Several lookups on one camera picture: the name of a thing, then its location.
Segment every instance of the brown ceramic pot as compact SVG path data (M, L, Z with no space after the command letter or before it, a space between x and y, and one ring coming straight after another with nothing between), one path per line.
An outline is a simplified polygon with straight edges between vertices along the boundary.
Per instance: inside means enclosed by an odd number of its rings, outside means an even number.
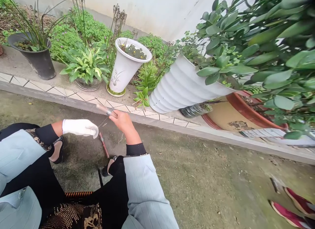
M248 97L253 103L260 103L261 100L251 98L246 91L238 91L226 95L222 100L226 102L212 105L213 111L202 115L203 119L214 129L228 131L245 131L253 129L276 128L285 130L288 126L278 126L272 121L264 118L250 107L241 96Z

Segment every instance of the white glove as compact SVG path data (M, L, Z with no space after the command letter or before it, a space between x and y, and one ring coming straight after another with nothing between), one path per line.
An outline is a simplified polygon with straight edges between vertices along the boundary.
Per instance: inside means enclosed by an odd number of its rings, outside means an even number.
M92 135L93 139L98 136L98 127L91 121L86 119L81 120L66 120L62 122L62 133L72 133L75 135L89 136Z

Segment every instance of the hand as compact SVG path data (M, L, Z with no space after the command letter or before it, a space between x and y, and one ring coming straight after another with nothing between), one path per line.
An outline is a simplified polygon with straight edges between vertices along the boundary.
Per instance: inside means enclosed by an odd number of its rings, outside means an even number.
M128 145L135 145L142 143L138 132L136 131L130 116L126 112L114 110L114 112L118 115L118 118L113 116L109 116L115 125L120 129L126 137L126 143Z
M98 127L91 121L86 119L81 120L63 120L62 133L72 133L75 135L89 136L92 135L93 139L98 136Z

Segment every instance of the moss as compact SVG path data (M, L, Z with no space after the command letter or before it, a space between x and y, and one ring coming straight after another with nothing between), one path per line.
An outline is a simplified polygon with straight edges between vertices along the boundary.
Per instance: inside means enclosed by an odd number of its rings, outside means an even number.
M125 92L126 92L126 89L124 89L122 92L120 92L120 93L116 93L116 92L114 92L113 90L111 90L110 88L109 88L109 83L107 84L107 91L108 92L110 92L111 94L113 94L113 95L123 95L123 94L125 94Z

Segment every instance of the black cuff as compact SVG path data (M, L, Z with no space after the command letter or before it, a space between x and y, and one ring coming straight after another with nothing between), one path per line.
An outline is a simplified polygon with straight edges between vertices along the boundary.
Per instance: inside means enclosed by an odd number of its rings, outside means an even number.
M36 135L45 145L53 145L53 143L59 138L51 124L37 128L35 130Z
M126 145L127 146L127 156L134 156L134 155L143 155L147 152L143 146L143 143L136 144L136 145Z

